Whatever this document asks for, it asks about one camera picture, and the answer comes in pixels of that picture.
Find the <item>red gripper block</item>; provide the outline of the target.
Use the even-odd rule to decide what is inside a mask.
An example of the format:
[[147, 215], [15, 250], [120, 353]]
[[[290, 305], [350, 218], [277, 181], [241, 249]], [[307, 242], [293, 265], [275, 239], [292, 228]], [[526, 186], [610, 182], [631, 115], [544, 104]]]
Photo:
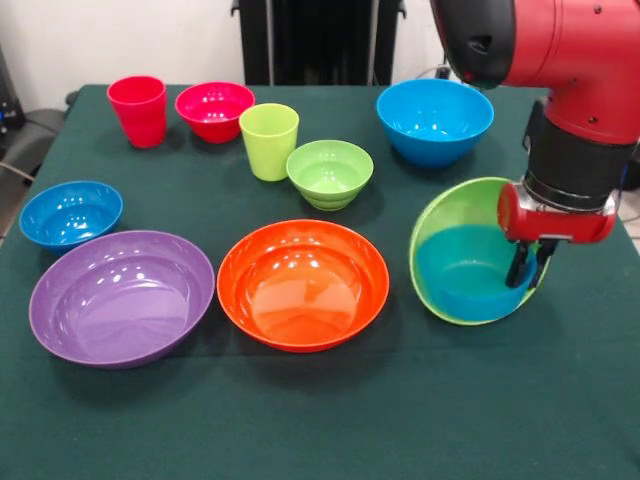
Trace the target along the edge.
[[559, 240], [571, 243], [598, 243], [613, 230], [617, 202], [613, 194], [604, 207], [595, 212], [567, 212], [547, 206], [529, 195], [522, 183], [507, 182], [500, 191], [497, 204], [498, 224], [509, 241], [516, 242], [506, 286], [518, 287], [526, 273], [529, 243], [539, 241], [536, 271], [529, 284], [537, 287], [548, 260], [554, 255]]

